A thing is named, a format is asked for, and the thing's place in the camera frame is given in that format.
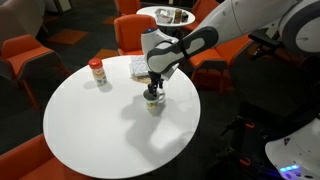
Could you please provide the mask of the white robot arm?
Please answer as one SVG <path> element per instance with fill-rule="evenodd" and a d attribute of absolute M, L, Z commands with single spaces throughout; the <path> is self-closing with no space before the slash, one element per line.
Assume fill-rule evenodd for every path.
<path fill-rule="evenodd" d="M 162 82 L 187 58 L 271 26 L 289 50 L 308 56 L 320 53 L 320 0 L 225 0 L 182 39 L 147 29 L 141 45 L 151 78 L 149 94 L 156 96 Z"/>

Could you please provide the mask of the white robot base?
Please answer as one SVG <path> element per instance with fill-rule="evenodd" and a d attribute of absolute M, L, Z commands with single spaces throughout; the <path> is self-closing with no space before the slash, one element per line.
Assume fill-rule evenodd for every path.
<path fill-rule="evenodd" d="M 320 119 L 268 142 L 265 152 L 285 180 L 320 180 Z"/>

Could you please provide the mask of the orange chair beside arm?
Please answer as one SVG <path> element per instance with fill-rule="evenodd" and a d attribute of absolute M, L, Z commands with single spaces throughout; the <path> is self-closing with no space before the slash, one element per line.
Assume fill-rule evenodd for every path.
<path fill-rule="evenodd" d="M 231 66 L 235 57 L 251 42 L 252 40 L 248 35 L 243 35 L 192 56 L 189 59 L 193 67 L 191 80 L 195 81 L 199 70 L 217 70 L 220 73 L 219 92 L 222 93 L 224 90 L 224 72 Z"/>

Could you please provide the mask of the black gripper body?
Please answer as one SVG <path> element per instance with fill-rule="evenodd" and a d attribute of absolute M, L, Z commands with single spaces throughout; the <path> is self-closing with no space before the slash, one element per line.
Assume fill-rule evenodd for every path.
<path fill-rule="evenodd" d="M 151 83 L 148 85 L 149 88 L 163 88 L 163 79 L 160 74 L 149 71 L 148 75 L 151 79 Z"/>

